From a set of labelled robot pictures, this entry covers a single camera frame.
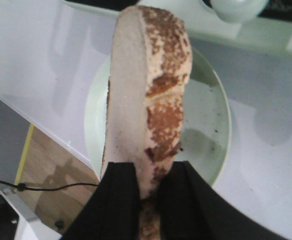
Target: wooden floor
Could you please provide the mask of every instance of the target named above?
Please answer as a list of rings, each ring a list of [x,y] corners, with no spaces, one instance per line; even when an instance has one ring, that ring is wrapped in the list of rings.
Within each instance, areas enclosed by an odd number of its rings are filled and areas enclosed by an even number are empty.
[[[20,182],[29,187],[55,188],[77,182],[97,184],[98,180],[89,167],[35,128]],[[65,227],[58,232],[64,233],[94,190],[93,186],[73,186],[19,195],[47,226],[56,229],[55,222],[63,220]]]

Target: yellow edge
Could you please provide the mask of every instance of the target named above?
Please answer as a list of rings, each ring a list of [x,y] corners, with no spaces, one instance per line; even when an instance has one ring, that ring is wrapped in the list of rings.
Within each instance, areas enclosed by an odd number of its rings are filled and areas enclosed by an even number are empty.
[[[34,132],[34,128],[35,128],[35,126],[33,124],[30,124],[29,129],[28,129],[28,133],[27,133],[25,146],[24,146],[24,149],[22,151],[22,155],[21,155],[21,159],[20,159],[20,163],[19,163],[19,168],[18,168],[18,171],[17,171],[16,179],[15,179],[15,185],[18,185],[20,183],[22,171],[24,170],[24,165],[25,165],[26,158],[27,158],[27,155],[28,155],[28,150],[29,150],[32,134]]]

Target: toasted crust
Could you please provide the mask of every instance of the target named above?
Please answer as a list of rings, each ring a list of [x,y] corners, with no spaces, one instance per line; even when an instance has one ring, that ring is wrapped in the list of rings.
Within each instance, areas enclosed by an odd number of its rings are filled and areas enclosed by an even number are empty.
[[[182,20],[163,9],[138,6],[138,10],[148,62],[145,153],[151,165],[145,165],[152,168],[152,176],[144,176],[149,178],[149,185],[141,189],[141,197],[146,198],[168,173],[180,147],[182,97],[191,72],[192,54]]]

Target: white appliance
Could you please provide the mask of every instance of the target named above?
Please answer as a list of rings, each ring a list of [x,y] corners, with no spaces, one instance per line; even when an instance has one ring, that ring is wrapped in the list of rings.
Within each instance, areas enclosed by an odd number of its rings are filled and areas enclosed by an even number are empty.
[[[10,188],[0,190],[0,195],[19,215],[14,240],[58,240],[61,237],[59,233],[44,225]]]

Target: white cup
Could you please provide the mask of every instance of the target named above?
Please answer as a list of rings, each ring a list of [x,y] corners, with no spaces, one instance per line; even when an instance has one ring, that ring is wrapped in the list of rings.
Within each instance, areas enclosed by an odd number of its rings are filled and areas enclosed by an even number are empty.
[[[210,0],[220,19],[229,23],[241,23],[255,18],[268,0]]]

